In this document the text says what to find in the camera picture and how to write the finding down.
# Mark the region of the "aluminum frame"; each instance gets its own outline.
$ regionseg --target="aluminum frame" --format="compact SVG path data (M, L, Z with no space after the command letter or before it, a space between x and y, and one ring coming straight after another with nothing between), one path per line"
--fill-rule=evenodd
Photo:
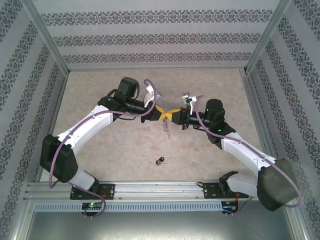
M268 155L274 156L275 151L267 130L261 107L258 105L257 95L253 89L250 76L244 69L240 69L243 86L248 98L253 120L262 149ZM101 182L104 184L115 184L114 200L108 203L150 203L150 202L179 202L179 203L203 203L221 202L221 199L204 199L203 189L198 187L197 182L218 182L217 180L201 181L114 181ZM30 182L27 185L22 206L19 210L16 226L13 230L11 240L25 240L32 221L37 203L83 203L91 202L81 200L70 200L71 185L57 184L54 189L48 187L47 182ZM223 201L234 201L234 198L226 198ZM300 207L287 208L286 213L289 224L296 240L309 240L310 235L306 227Z

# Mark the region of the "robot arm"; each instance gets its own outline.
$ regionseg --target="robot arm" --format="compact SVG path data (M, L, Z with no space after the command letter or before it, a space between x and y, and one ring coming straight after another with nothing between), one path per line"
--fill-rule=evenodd
M154 91L152 86L147 86L148 93L144 98L147 103L133 98L137 92L139 95L138 81L124 77L118 89L112 90L107 96L100 99L98 105L76 125L67 131L54 137L48 134L42 142L40 165L48 172L51 170L54 155L62 141L66 139L57 155L54 164L53 176L62 183L70 183L84 190L97 192L99 181L86 171L79 168L75 155L80 148L97 132L105 126L111 124L121 116L121 113L143 114L154 101ZM156 99L161 98L157 91Z
M235 192L258 197L260 202L270 211L275 211L297 197L297 192L292 184L279 171L275 170L274 166L267 162L268 160L278 167L297 185L289 161L284 158L276 159L268 156L243 140L225 122L225 110L220 100L210 99L206 103L205 112L198 113L198 117L201 120L199 121L196 112L193 111L193 102L197 101L197 98L190 96L188 92L183 95L186 108L180 107L165 112L158 105L155 105L152 110L150 109L155 98L151 86L147 86L148 93L144 101L133 98L136 92L139 94L138 89L139 83L136 80L129 77L123 78L118 89L112 90L107 96L101 98L98 105L84 118L87 120L86 122L83 123L84 119L81 120L57 137L51 134L47 135L42 143L40 165L50 172L54 155L62 143L60 140L69 136L69 139L65 141L58 152L53 175L62 183L68 182L84 190L96 193L99 181L78 167L75 155L92 136L114 122L123 113L139 115L147 114L146 112L148 111L149 114L141 117L142 123L145 120L158 121L168 118L173 123L182 125L182 130L188 129L190 125L195 130L200 131L205 131L201 127L206 127L215 135L221 136L217 137L207 133L208 139L212 144L234 155L254 173L255 176L252 177L242 175L237 171L228 172L219 179L219 188L222 193ZM156 99L160 98L161 95L157 91Z
M182 125L182 130L186 130L189 125L192 125L195 130L205 131L201 128L204 126L215 135L221 136L217 137L207 133L212 144L234 155L255 175L253 177L237 171L228 172L219 179L219 186L223 193L244 193L256 197L270 211L275 211L298 196L292 183L268 163L270 161L278 167L297 185L293 168L288 160L269 156L240 137L236 130L225 122L225 109L218 99L210 99L206 103L205 112L198 113L202 126L193 111L193 102L196 102L197 98L189 95L187 92L182 96L186 108L176 108L162 113L163 110L157 107L150 116L143 118L151 120L153 116L159 116L162 113L160 119L168 117L173 123Z

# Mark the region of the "speckled floor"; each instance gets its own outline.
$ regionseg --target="speckled floor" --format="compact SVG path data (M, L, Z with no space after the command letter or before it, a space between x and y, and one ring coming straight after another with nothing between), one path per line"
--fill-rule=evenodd
M123 77L140 83L143 100L147 90L143 80L150 79L163 98L158 103L166 111L183 107L182 94L204 95L206 102L223 102L227 123L249 143L261 149L256 127L238 69L224 70L115 70L71 72L66 85L54 135L64 132L85 117L100 98L118 88ZM250 170L231 154L212 145L206 134L190 127L168 122L170 139L162 121L116 120L91 138L76 155L78 165L100 181L214 180L236 170ZM167 164L157 166L164 157ZM43 171L41 180L48 181Z

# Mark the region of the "black bracket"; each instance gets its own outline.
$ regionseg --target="black bracket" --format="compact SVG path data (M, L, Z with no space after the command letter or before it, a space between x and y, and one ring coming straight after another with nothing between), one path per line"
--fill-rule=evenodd
M100 183L98 185L98 189L96 194L101 195L105 200L113 200L115 196L115 184L103 184ZM86 193L84 191L79 190L78 188L72 187L70 193L71 200L99 200L97 196Z
M203 188L204 199L235 199L236 192L228 191L223 193L219 187L219 182L198 182L198 186ZM239 199L247 199L247 194L239 193Z

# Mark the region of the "patterned wallpaper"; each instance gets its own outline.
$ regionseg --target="patterned wallpaper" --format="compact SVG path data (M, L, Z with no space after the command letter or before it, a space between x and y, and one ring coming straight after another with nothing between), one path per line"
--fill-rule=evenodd
M311 239L320 239L320 5L294 0L251 72L278 158L291 161Z
M244 67L279 0L35 0L68 67Z
M19 0L0 0L0 240L33 182L65 78Z

